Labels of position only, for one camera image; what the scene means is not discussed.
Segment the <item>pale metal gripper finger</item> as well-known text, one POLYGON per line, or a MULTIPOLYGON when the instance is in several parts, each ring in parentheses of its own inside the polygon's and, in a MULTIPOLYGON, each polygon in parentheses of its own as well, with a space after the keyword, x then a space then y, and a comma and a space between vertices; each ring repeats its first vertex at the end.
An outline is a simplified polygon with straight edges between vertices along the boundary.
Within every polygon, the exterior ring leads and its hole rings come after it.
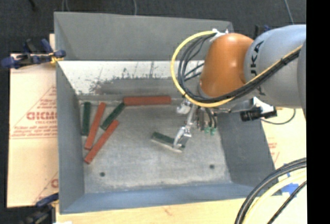
POLYGON ((180 147, 185 148, 187 142, 191 139, 191 133, 190 132, 184 132, 180 139, 180 147))
POLYGON ((182 146, 181 141, 182 141, 182 137, 183 137, 184 133, 185 133, 185 128, 184 127, 181 127, 178 130, 178 132, 177 132, 177 134, 176 134, 176 136, 174 138, 174 141, 173 141, 173 148, 174 149, 181 148, 181 146, 182 146))

